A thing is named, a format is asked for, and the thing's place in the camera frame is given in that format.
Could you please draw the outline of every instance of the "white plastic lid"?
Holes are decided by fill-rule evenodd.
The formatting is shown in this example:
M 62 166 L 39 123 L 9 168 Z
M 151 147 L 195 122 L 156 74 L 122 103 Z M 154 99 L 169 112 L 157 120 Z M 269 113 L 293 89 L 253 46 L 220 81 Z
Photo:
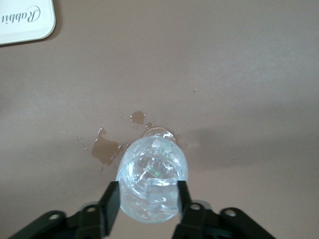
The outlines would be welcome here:
M 0 45 L 43 39 L 54 27 L 52 0 L 0 0 Z

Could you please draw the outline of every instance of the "beige table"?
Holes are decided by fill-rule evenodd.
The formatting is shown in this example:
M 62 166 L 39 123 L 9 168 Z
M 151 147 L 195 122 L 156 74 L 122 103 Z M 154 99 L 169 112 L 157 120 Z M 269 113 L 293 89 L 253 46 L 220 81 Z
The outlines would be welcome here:
M 319 1 L 54 6 L 48 39 L 0 48 L 0 238 L 97 201 L 123 154 L 92 156 L 99 129 L 123 145 L 151 122 L 178 134 L 193 199 L 318 238 Z M 120 212 L 110 238 L 166 239 L 177 222 Z

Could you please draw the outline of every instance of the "water spill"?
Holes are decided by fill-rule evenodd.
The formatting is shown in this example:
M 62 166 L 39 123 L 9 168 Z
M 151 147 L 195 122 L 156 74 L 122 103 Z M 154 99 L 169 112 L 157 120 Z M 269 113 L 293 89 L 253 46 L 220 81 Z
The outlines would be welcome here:
M 103 138 L 106 135 L 105 129 L 101 128 L 98 132 L 98 137 L 94 142 L 92 156 L 98 158 L 103 164 L 111 165 L 115 157 L 123 151 L 123 147 L 119 146 L 116 141 L 111 141 Z
M 146 129 L 150 129 L 150 128 L 154 128 L 154 122 L 148 123 L 147 125 L 145 125 Z
M 131 117 L 131 122 L 144 124 L 145 114 L 142 111 L 135 111 L 130 117 Z

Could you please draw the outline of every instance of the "printed logo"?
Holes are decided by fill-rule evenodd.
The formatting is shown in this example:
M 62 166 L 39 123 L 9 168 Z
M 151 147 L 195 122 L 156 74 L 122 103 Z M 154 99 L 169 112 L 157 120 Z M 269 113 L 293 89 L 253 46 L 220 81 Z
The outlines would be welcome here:
M 13 13 L 9 15 L 3 15 L 1 17 L 1 23 L 19 23 L 21 21 L 34 22 L 39 19 L 41 10 L 38 6 L 30 6 L 26 12 Z

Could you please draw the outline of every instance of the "table surface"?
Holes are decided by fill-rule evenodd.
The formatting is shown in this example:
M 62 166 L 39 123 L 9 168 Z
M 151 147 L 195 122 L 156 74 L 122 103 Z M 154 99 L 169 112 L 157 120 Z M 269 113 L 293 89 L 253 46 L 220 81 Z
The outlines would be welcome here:
M 115 147 L 148 123 L 178 136 L 193 199 L 278 239 L 318 238 L 319 1 L 54 7 L 47 39 L 0 48 L 0 238 L 99 200 Z M 110 238 L 166 239 L 177 223 L 119 212 Z

